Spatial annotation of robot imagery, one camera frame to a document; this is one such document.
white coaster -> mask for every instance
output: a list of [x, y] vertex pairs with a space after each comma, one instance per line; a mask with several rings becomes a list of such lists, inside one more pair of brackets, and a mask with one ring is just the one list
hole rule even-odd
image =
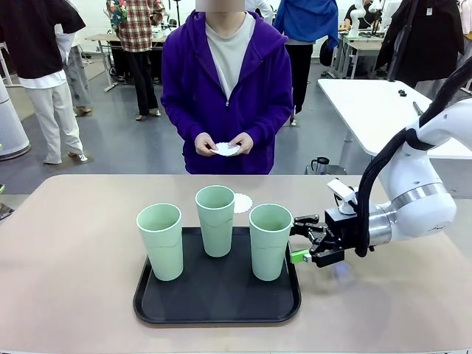
[[243, 214], [252, 208], [252, 199], [246, 194], [235, 193], [235, 214]]
[[241, 146], [229, 146], [227, 142], [219, 142], [216, 144], [218, 150], [212, 150], [214, 153], [222, 156], [232, 156], [241, 149]]

black tray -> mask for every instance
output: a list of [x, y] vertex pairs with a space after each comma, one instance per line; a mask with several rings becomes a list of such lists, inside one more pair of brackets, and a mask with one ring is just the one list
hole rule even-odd
[[252, 273], [249, 228], [234, 228], [222, 258], [204, 251], [200, 228], [183, 228], [184, 272], [158, 280], [146, 259], [133, 306], [152, 324], [284, 322], [299, 310], [300, 288], [287, 247], [282, 274], [263, 282]]

hand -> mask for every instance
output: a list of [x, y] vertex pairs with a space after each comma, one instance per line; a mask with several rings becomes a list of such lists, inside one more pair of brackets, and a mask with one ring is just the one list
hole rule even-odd
[[211, 136], [207, 133], [199, 133], [199, 135], [197, 135], [195, 138], [195, 149], [198, 155], [206, 157], [215, 155], [215, 153], [210, 149], [218, 150]]
[[239, 151], [233, 155], [238, 156], [241, 153], [249, 154], [254, 147], [254, 141], [252, 140], [251, 136], [247, 133], [241, 133], [236, 136], [231, 142], [229, 142], [229, 146], [241, 145]]

black coat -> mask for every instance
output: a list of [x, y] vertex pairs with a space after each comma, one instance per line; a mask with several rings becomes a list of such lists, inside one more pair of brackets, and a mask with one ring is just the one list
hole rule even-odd
[[85, 27], [66, 0], [0, 0], [0, 9], [0, 43], [7, 42], [19, 77], [37, 79], [62, 70], [54, 26], [61, 24], [67, 34]]
[[[395, 41], [408, 21], [413, 0], [403, 0], [392, 16], [377, 67], [392, 60]], [[415, 86], [419, 81], [449, 77], [457, 67], [458, 53], [464, 54], [459, 8], [455, 0], [419, 0], [405, 54], [396, 80]]]

black strap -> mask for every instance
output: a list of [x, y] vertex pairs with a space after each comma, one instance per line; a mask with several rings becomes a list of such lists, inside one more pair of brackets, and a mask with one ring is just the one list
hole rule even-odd
[[428, 151], [432, 148], [435, 148], [434, 145], [427, 144], [419, 140], [418, 135], [416, 134], [416, 130], [413, 128], [408, 129], [406, 131], [406, 142], [408, 143], [408, 145], [410, 145], [412, 148], [416, 150]]

